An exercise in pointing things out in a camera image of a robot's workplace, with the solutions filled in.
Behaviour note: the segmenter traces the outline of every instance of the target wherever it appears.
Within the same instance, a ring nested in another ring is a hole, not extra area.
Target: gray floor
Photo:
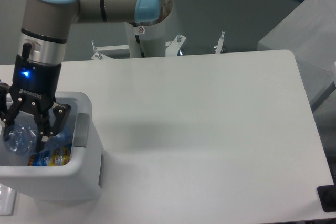
[[[226,32],[228,52],[254,51],[257,42],[299,5],[296,0],[174,0],[166,40],[188,37],[186,54],[206,54]],[[14,63],[25,0],[0,0],[0,64]],[[88,60],[97,46],[127,43],[123,24],[74,24],[65,60]]]

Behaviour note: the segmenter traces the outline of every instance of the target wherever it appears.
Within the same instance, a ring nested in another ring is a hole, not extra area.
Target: metal bolt
[[[96,45],[95,45],[94,43],[95,43],[95,42],[92,40],[92,41],[91,41],[91,44],[92,44],[93,51],[94,51],[94,52],[97,52],[98,55],[96,55],[96,57],[98,57],[98,59],[101,60],[101,59],[103,58],[103,56],[101,55],[100,51],[97,50]]]
[[[141,34],[145,33],[145,29],[142,26],[139,28],[139,33],[141,33]]]
[[[98,59],[102,60],[103,56],[101,55],[100,51],[97,51],[97,53],[98,53]]]
[[[94,50],[94,51],[96,51],[96,50],[97,50],[97,48],[96,48],[96,46],[95,46],[95,44],[94,44],[94,43],[95,43],[95,42],[92,40],[92,41],[91,41],[91,44],[92,44],[93,50]]]

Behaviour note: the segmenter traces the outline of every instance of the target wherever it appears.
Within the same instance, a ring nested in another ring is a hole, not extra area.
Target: blue led light
[[[21,74],[23,74],[25,77],[29,77],[30,76],[30,72],[29,71],[22,71]]]

